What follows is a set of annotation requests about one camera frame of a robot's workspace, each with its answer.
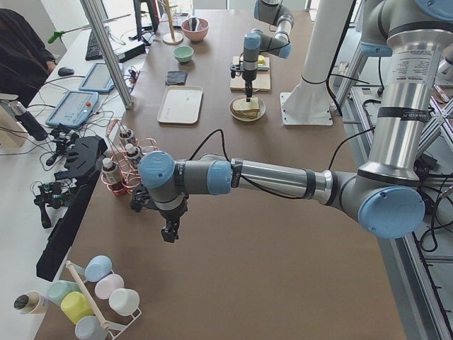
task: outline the bottle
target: bottle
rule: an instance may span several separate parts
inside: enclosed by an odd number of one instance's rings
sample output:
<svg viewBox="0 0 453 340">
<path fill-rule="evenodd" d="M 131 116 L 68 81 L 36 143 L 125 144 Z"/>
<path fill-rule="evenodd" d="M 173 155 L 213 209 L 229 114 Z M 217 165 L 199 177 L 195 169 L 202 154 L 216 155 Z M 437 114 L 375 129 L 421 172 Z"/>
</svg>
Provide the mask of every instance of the bottle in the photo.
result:
<svg viewBox="0 0 453 340">
<path fill-rule="evenodd" d="M 107 182 L 107 187 L 115 196 L 121 196 L 127 192 L 127 188 L 122 182 L 120 167 L 111 158 L 102 160 L 102 173 L 105 182 Z"/>
<path fill-rule="evenodd" d="M 134 131 L 126 125 L 120 125 L 120 141 L 123 147 L 126 147 L 126 144 L 137 146 L 137 138 L 135 138 Z"/>
<path fill-rule="evenodd" d="M 139 147 L 135 147 L 130 143 L 126 144 L 125 149 L 127 158 L 129 159 L 129 162 L 131 163 L 132 167 L 137 168 L 140 159 L 142 159 L 143 157 L 141 149 Z"/>
<path fill-rule="evenodd" d="M 9 108 L 13 111 L 14 116 L 18 122 L 27 130 L 28 134 L 35 138 L 35 140 L 45 140 L 47 132 L 38 123 L 35 117 L 27 111 L 20 101 L 12 101 L 8 104 Z"/>
</svg>

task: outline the yellow cup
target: yellow cup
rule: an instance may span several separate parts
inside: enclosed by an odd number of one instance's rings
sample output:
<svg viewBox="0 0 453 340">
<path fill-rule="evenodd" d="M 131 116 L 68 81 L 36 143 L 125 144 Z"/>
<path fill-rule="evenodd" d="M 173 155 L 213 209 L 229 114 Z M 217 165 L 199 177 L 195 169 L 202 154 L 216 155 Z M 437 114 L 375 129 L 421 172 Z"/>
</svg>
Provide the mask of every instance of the yellow cup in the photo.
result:
<svg viewBox="0 0 453 340">
<path fill-rule="evenodd" d="M 77 324 L 82 317 L 94 315 L 88 301 L 80 292 L 70 292 L 64 297 L 60 307 L 74 324 Z"/>
</svg>

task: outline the white table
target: white table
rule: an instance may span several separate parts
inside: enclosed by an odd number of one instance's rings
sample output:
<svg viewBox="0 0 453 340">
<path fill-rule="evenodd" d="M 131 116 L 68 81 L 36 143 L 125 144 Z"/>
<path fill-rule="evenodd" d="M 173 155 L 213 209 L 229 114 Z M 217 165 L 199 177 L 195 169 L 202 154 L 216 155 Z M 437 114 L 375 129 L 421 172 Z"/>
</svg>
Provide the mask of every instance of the white table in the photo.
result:
<svg viewBox="0 0 453 340">
<path fill-rule="evenodd" d="M 134 35 L 134 31 L 130 25 L 123 23 L 110 23 L 113 32 L 120 37 L 124 32 L 130 32 Z M 80 32 L 74 44 L 68 49 L 67 53 L 59 64 L 56 70 L 49 76 L 48 80 L 59 78 L 57 70 L 60 67 L 70 67 L 74 69 L 74 75 L 85 75 L 94 62 L 85 61 L 86 43 L 90 30 Z M 123 36 L 123 40 L 127 39 L 127 34 Z M 146 55 L 140 55 L 134 59 L 124 63 L 124 70 L 134 66 L 136 69 L 141 69 Z M 54 82 L 53 84 L 63 86 L 67 89 L 76 90 L 81 83 L 82 78 L 67 78 Z M 51 84 L 44 85 L 40 93 L 34 98 L 31 105 L 46 103 L 55 106 L 59 103 L 66 89 L 53 86 Z M 109 96 L 100 96 L 99 103 L 105 101 L 102 111 L 96 116 L 92 116 L 88 121 L 97 120 L 106 116 L 105 120 L 100 120 L 101 125 L 108 123 L 107 118 L 121 118 L 125 112 L 125 107 L 117 91 L 113 90 Z M 48 115 L 52 112 L 51 108 L 42 106 L 33 106 L 30 112 L 37 115 L 40 123 L 44 123 Z M 86 135 L 94 135 L 95 133 L 104 136 L 105 127 L 92 126 L 91 130 L 87 130 Z M 27 152 L 34 145 L 26 141 L 21 148 L 5 148 L 0 147 L 0 154 L 15 154 Z M 55 144 L 44 144 L 45 149 L 55 150 Z M 2 269 L 2 280 L 0 281 L 0 329 L 2 339 L 29 340 L 33 339 L 38 327 L 42 321 L 43 314 L 19 314 L 14 310 L 14 300 L 30 290 L 37 290 L 41 294 L 46 295 L 50 282 L 38 278 L 36 276 L 36 263 L 40 258 L 42 251 L 47 244 L 52 229 L 43 229 L 40 223 L 40 210 L 34 205 L 34 196 L 30 192 L 30 185 L 34 181 L 43 183 L 54 181 L 53 173 L 64 169 L 64 160 L 59 162 L 51 171 L 44 171 L 40 164 L 40 156 L 45 150 L 40 147 L 32 152 L 23 155 L 1 156 L 0 174 L 3 178 L 3 190 L 1 191 L 1 238 L 0 238 L 0 268 Z M 59 217 L 65 213 L 65 208 L 58 210 L 47 208 L 47 212 L 55 225 Z"/>
</svg>

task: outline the white plate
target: white plate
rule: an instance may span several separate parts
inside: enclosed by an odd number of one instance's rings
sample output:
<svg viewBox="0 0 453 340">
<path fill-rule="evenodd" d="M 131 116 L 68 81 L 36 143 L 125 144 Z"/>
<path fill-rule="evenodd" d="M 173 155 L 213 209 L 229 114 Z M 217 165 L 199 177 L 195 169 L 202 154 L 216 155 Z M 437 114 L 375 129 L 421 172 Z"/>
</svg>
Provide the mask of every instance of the white plate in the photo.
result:
<svg viewBox="0 0 453 340">
<path fill-rule="evenodd" d="M 194 124 L 200 113 L 203 89 L 199 86 L 167 87 L 157 114 L 160 123 Z"/>
<path fill-rule="evenodd" d="M 260 112 L 258 113 L 258 115 L 256 116 L 256 118 L 251 118 L 251 119 L 247 119 L 247 118 L 242 118 L 242 117 L 238 117 L 234 114 L 234 111 L 233 111 L 233 102 L 234 101 L 237 101 L 239 99 L 242 99 L 242 98 L 245 98 L 246 96 L 239 96 L 239 97 L 236 97 L 235 99 L 233 99 L 231 101 L 231 103 L 229 104 L 229 112 L 231 113 L 231 115 L 233 117 L 235 117 L 235 119 L 237 120 L 240 120 L 241 122 L 254 122 L 258 119 L 260 119 L 261 117 L 263 117 L 264 115 L 264 112 L 266 111 L 266 105 L 264 105 L 264 102 L 258 98 L 258 105 L 260 106 Z"/>
</svg>

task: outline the warning label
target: warning label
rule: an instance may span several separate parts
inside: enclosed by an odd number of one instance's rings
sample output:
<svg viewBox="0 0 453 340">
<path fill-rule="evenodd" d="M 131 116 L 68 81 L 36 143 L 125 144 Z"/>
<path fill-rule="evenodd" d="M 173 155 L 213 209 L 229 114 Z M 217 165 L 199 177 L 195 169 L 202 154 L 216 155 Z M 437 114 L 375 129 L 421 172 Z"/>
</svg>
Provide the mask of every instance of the warning label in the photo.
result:
<svg viewBox="0 0 453 340">
<path fill-rule="evenodd" d="M 433 87 L 437 71 L 437 65 L 432 62 L 435 57 L 438 57 L 438 52 L 427 50 L 392 55 L 387 83 L 416 83 Z"/>
</svg>

